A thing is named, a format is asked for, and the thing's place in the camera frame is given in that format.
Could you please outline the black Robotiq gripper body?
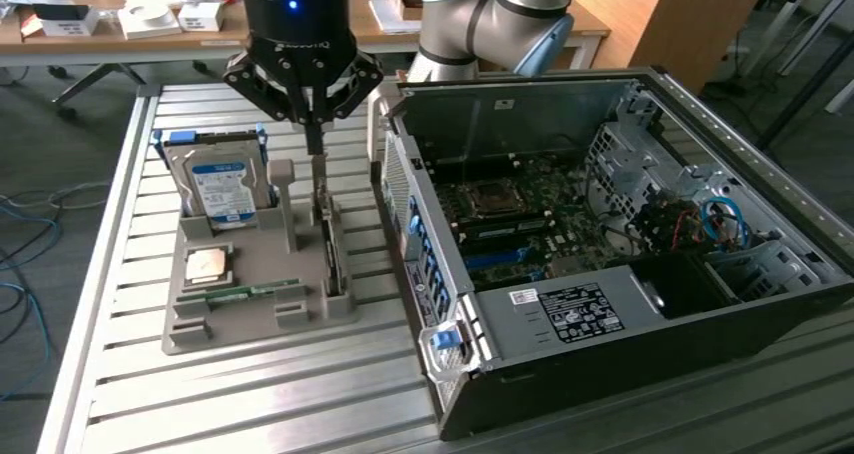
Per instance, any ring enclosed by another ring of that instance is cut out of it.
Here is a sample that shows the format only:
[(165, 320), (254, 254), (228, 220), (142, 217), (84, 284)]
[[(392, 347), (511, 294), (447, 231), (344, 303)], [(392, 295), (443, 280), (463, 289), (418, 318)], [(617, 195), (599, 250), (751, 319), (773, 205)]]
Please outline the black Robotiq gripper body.
[(356, 52), (348, 0), (242, 0), (253, 59), (286, 58), (304, 87), (314, 87), (314, 54)]

